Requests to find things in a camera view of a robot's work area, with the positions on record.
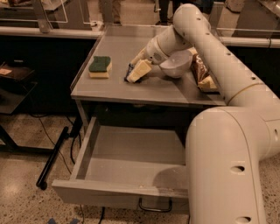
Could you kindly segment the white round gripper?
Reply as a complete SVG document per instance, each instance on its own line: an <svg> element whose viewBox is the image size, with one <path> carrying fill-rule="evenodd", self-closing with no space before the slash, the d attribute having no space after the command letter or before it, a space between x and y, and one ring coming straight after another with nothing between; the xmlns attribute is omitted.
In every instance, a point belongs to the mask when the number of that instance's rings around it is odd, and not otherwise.
<svg viewBox="0 0 280 224"><path fill-rule="evenodd" d="M137 66L138 71L144 77L152 69L151 63L159 65L169 58L165 52L166 47L166 38L156 36L149 41L130 64L133 67Z"/></svg>

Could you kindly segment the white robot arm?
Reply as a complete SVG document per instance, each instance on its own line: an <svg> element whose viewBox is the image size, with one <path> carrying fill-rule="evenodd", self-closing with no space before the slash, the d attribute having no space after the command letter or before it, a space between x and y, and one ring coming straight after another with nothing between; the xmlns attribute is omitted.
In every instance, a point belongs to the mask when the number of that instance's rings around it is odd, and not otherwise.
<svg viewBox="0 0 280 224"><path fill-rule="evenodd" d="M130 62L135 82L172 53L194 47L218 84L225 106L192 120L186 136L190 224L267 224L259 162L280 152L280 100L212 33L193 4Z"/></svg>

